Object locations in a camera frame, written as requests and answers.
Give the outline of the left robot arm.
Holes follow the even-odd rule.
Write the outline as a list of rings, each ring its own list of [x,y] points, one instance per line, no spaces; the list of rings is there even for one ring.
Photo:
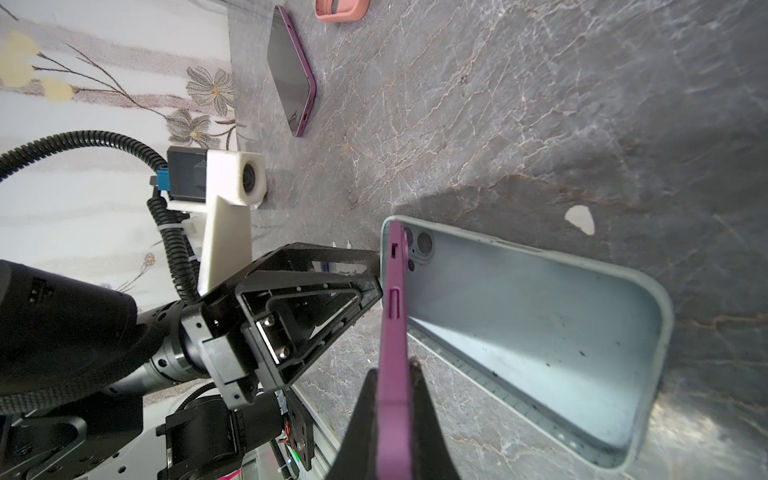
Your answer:
[[[159,426],[148,479],[216,479],[281,434],[292,386],[382,296],[379,255],[293,243],[195,300],[139,313],[124,293],[1,265],[1,475],[78,479],[144,430],[146,395],[207,378]]]

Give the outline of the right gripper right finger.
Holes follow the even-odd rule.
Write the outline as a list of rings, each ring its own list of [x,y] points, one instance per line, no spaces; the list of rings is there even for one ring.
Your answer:
[[[458,479],[420,362],[410,358],[414,479]]]

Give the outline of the light blue case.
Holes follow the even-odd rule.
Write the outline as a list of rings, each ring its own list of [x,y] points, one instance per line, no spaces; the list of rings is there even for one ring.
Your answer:
[[[407,216],[382,225],[383,266],[395,245],[416,342],[585,463],[627,468],[675,320],[657,281]]]

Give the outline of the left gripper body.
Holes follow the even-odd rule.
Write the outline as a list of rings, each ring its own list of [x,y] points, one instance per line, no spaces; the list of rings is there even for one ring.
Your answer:
[[[186,306],[179,322],[192,365],[243,408],[292,386],[381,298],[378,251],[293,243]]]

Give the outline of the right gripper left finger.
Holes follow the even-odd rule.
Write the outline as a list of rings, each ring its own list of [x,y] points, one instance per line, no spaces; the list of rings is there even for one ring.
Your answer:
[[[376,478],[378,370],[368,371],[327,480]]]

